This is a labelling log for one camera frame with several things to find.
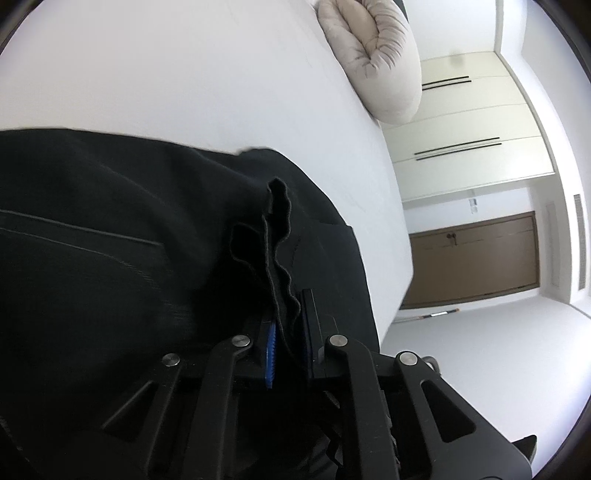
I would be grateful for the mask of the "rolled beige duvet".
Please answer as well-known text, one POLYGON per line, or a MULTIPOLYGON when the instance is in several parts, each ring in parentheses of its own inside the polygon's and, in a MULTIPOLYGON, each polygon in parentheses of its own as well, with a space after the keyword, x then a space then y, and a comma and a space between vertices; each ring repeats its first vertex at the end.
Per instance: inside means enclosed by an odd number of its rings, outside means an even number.
POLYGON ((422 98, 417 43, 394 1, 319 1, 318 23, 363 106, 382 123, 410 122, 422 98))

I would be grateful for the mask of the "black denim pants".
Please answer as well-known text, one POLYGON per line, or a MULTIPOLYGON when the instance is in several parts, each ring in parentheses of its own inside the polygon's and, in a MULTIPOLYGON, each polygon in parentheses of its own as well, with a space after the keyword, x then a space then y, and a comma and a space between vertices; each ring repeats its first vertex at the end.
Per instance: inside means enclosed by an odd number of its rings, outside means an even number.
POLYGON ((204 369, 235 335, 276 378, 242 392, 236 479, 328 471, 318 318, 378 345, 355 234, 279 152, 68 129, 1 135, 1 475, 176 479, 204 369))

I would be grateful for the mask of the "cream wardrobe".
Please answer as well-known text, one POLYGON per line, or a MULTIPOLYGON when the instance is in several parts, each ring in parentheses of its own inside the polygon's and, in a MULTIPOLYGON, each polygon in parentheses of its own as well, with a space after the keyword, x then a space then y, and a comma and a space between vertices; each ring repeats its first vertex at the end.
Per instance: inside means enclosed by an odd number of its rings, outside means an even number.
POLYGON ((534 113, 496 53, 426 60, 422 74, 413 120, 383 128, 403 201, 554 174, 534 113))

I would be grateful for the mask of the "brown wooden door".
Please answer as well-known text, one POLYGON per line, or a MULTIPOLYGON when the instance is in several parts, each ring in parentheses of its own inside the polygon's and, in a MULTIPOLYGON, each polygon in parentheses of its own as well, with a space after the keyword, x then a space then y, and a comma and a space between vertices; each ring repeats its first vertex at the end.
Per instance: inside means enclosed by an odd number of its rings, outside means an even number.
POLYGON ((481 301, 540 287, 533 211, 415 233, 404 310, 481 301))

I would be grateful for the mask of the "white bed mattress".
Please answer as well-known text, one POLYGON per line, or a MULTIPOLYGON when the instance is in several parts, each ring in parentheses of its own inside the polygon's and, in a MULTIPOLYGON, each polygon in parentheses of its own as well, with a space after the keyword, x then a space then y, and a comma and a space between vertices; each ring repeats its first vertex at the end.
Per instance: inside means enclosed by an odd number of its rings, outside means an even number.
POLYGON ((279 151, 353 227, 377 331, 412 277, 394 167, 311 1, 45 1, 1 55, 1 126, 279 151))

